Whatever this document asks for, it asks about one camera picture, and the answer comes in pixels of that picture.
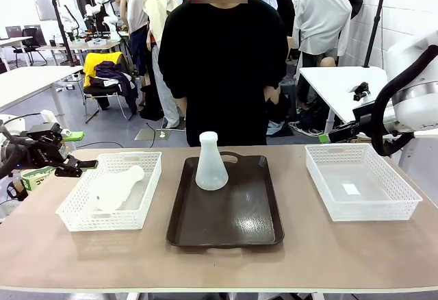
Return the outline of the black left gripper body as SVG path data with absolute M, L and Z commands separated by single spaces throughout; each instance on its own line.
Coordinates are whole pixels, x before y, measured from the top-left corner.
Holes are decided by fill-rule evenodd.
M 31 140 L 25 168 L 43 168 L 46 166 L 65 170 L 68 153 L 62 138 L 59 123 L 34 125 L 26 136 Z

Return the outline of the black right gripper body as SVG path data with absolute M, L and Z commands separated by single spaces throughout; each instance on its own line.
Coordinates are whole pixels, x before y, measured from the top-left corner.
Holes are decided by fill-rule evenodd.
M 365 134 L 367 137 L 372 136 L 372 111 L 373 105 L 361 105 L 353 110 L 355 120 L 349 123 L 347 129 L 348 137 L 355 137 L 358 134 Z

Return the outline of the person's left hand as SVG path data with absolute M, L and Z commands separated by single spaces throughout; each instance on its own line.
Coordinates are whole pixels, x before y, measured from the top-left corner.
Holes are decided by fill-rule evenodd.
M 281 88 L 266 86 L 263 90 L 265 101 L 271 101 L 274 105 L 277 105 L 279 102 L 279 96 L 281 93 Z

